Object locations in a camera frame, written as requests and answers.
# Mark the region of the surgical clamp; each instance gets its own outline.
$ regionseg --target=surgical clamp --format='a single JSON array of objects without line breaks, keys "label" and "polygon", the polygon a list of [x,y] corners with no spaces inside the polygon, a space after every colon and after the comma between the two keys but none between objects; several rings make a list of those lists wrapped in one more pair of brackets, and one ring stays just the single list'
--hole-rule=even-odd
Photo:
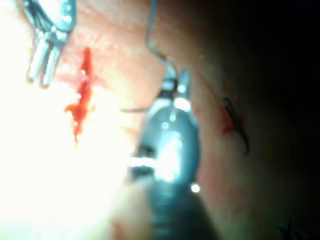
[{"label": "surgical clamp", "polygon": [[61,52],[77,22],[76,0],[24,0],[24,12],[36,32],[27,78],[35,81],[43,65],[41,84],[48,87]]}]

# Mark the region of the skin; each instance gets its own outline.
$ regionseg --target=skin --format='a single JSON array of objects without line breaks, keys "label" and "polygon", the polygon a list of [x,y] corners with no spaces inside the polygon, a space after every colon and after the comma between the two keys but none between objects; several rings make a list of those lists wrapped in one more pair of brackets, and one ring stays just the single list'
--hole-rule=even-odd
[{"label": "skin", "polygon": [[[78,23],[49,89],[25,81],[34,29],[20,1],[4,2],[0,239],[147,238],[144,185],[127,179],[145,115],[119,109],[150,105],[162,82],[165,67],[144,46],[149,1],[78,0]],[[278,225],[304,200],[308,174],[290,164],[295,152],[286,115],[260,97],[259,66],[237,51],[222,14],[211,27],[208,16],[192,3],[161,2],[152,34],[177,69],[191,72],[202,150],[199,194],[222,240],[277,240]],[[94,77],[104,84],[93,87],[94,110],[74,148],[64,108],[76,100],[76,88],[64,81],[79,79],[85,47]],[[223,97],[245,118],[249,155],[237,132],[224,134],[231,120]]]}]

